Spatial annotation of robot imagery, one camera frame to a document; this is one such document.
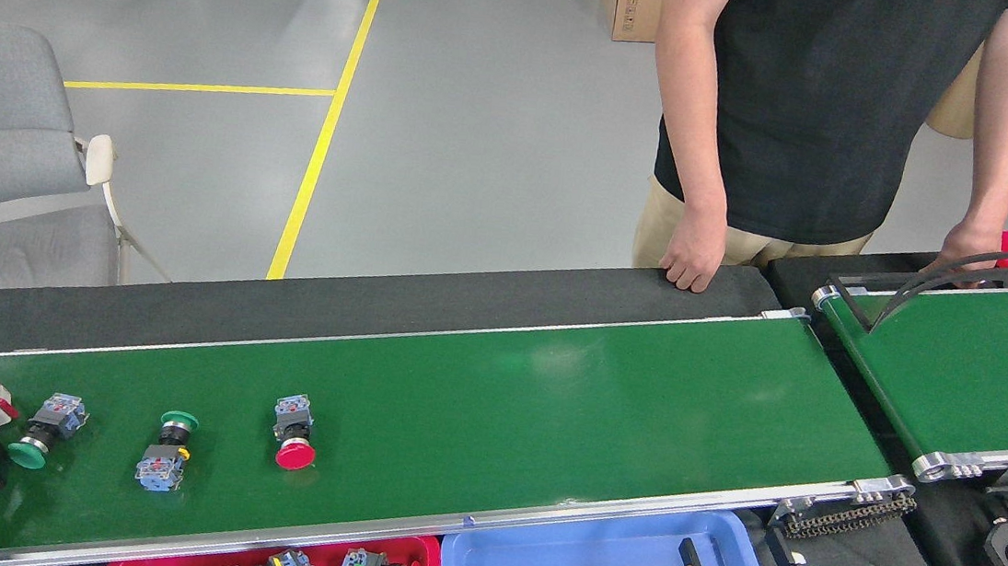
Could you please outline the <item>person's right hand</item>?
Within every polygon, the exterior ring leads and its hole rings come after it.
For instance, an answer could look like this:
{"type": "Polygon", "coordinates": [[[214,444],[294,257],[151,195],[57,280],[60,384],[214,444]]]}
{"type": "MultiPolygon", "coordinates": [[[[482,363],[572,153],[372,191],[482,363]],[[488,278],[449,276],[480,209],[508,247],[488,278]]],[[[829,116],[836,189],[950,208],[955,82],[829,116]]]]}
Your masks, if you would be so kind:
{"type": "Polygon", "coordinates": [[[728,220],[724,206],[684,205],[658,268],[677,289],[696,294],[705,291],[722,265],[728,220]]]}

